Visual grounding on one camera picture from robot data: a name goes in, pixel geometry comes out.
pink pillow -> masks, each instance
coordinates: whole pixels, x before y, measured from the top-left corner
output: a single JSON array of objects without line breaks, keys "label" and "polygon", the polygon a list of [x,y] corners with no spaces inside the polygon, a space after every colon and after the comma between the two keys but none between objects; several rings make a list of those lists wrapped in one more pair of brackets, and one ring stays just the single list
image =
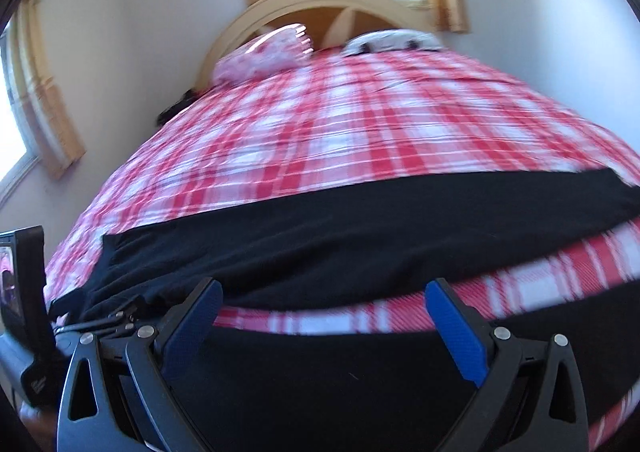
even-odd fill
[{"label": "pink pillow", "polygon": [[253,39],[221,58],[213,69],[213,86],[236,86],[247,80],[262,80],[280,71],[308,64],[313,52],[306,26],[283,26]]}]

bed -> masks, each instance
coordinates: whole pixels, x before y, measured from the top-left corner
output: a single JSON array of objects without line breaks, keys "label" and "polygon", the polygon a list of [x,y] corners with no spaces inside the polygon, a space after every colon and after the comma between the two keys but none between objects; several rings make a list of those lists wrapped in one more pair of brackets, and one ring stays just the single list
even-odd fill
[{"label": "bed", "polygon": [[[304,23],[308,68],[207,90],[223,55],[265,26]],[[348,39],[387,28],[428,32],[424,12],[393,0],[261,0],[212,45],[203,95],[105,182],[47,267],[46,299],[82,286],[104,234],[310,191],[392,178],[607,167],[639,185],[640,158],[606,129],[507,74],[452,51],[341,57]],[[595,296],[640,277],[640,219],[546,257],[454,285],[488,319]],[[421,293],[330,309],[225,305],[216,325],[287,335],[433,330]],[[593,421],[590,446],[634,411],[640,380]]]}]

bed sheet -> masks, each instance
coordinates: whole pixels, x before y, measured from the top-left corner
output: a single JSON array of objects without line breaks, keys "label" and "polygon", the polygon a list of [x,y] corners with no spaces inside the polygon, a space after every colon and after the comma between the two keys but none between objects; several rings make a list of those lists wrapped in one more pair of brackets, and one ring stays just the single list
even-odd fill
[{"label": "bed sheet", "polygon": [[[101,236],[140,225],[408,175],[598,167],[640,183],[640,158],[624,142],[476,60],[455,52],[320,53],[306,68],[209,92],[145,142],[58,247],[45,294],[54,299],[84,284]],[[634,220],[456,289],[483,316],[501,318],[639,275],[640,220]],[[216,323],[290,334],[433,327],[421,295],[314,313],[225,307]],[[624,421],[639,390],[592,428],[592,447]]]}]

arched headboard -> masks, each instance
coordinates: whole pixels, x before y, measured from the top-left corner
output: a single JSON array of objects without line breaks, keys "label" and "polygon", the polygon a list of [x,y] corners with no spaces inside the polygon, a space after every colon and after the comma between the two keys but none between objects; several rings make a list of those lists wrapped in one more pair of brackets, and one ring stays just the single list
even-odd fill
[{"label": "arched headboard", "polygon": [[430,32],[427,10],[394,0],[260,0],[231,23],[211,46],[195,88],[206,89],[216,62],[259,35],[261,28],[303,23],[316,49],[340,46],[367,32],[411,28]]}]

pillow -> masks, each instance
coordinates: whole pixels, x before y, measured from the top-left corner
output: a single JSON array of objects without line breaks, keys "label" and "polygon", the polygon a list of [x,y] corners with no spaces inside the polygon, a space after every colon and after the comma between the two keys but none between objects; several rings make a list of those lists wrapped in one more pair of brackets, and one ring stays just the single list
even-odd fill
[{"label": "pillow", "polygon": [[305,25],[296,23],[252,39],[216,63],[211,83],[237,86],[308,64],[313,47],[305,29]]},{"label": "pillow", "polygon": [[389,50],[442,50],[444,47],[434,34],[418,30],[381,30],[351,39],[341,55],[359,55]]}]

